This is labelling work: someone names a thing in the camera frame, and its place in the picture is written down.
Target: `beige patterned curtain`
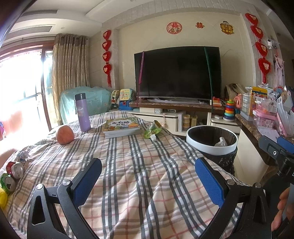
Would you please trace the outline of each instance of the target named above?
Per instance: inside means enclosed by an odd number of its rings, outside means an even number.
[[[61,92],[78,86],[89,86],[86,37],[58,34],[53,47],[52,87],[58,124],[61,125],[59,97]]]

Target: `hand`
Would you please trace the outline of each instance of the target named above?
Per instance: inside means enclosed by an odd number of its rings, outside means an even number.
[[[287,188],[280,195],[280,202],[278,203],[279,212],[277,213],[277,215],[275,216],[275,218],[272,222],[272,225],[271,225],[272,231],[277,230],[282,223],[282,214],[283,214],[283,211],[284,211],[286,204],[287,204],[289,192],[290,192],[290,188]],[[292,219],[292,217],[294,216],[294,204],[290,204],[288,206],[286,215],[287,215],[288,220],[290,221]]]

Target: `hanging heart garland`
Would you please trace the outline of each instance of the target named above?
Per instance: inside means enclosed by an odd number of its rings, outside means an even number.
[[[252,32],[254,33],[254,35],[256,35],[257,38],[262,39],[263,38],[263,32],[262,30],[257,27],[257,26],[250,26]]]
[[[105,40],[108,40],[110,35],[111,35],[111,30],[107,30],[106,32],[103,33],[103,38]]]
[[[258,65],[263,73],[263,80],[262,82],[265,84],[266,83],[266,75],[270,72],[270,62],[266,60],[265,58],[259,58],[258,59]]]
[[[251,22],[254,26],[256,26],[258,24],[258,19],[256,16],[250,14],[250,13],[246,13],[245,17],[248,19],[249,22]]]
[[[105,62],[109,62],[110,58],[111,58],[111,52],[105,52],[102,55],[102,58]]]
[[[110,48],[110,46],[111,46],[111,40],[107,40],[107,41],[105,41],[105,42],[102,43],[102,47],[103,47],[103,49],[105,51],[108,51],[109,48]]]
[[[103,71],[104,71],[104,73],[107,75],[107,84],[108,84],[108,87],[111,88],[111,78],[110,78],[111,65],[110,65],[110,64],[106,64],[106,65],[103,67]]]
[[[267,54],[268,54],[268,49],[267,49],[267,47],[266,47],[264,44],[262,44],[262,43],[260,43],[260,42],[256,42],[256,43],[255,43],[255,46],[256,46],[258,52],[259,52],[263,57],[266,57],[266,56],[267,56]]]

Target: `security camera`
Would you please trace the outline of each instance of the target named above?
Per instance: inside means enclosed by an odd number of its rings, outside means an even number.
[[[273,48],[273,43],[271,39],[268,39],[268,48],[272,49]]]

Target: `white plastic bag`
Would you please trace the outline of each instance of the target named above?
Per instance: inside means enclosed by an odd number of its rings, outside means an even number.
[[[227,142],[225,141],[224,137],[220,137],[220,141],[215,144],[214,147],[226,147],[228,146]]]
[[[278,102],[278,114],[282,121],[283,127],[287,135],[286,137],[294,136],[294,113],[290,110],[290,114],[288,114],[283,107],[282,97],[277,99]]]

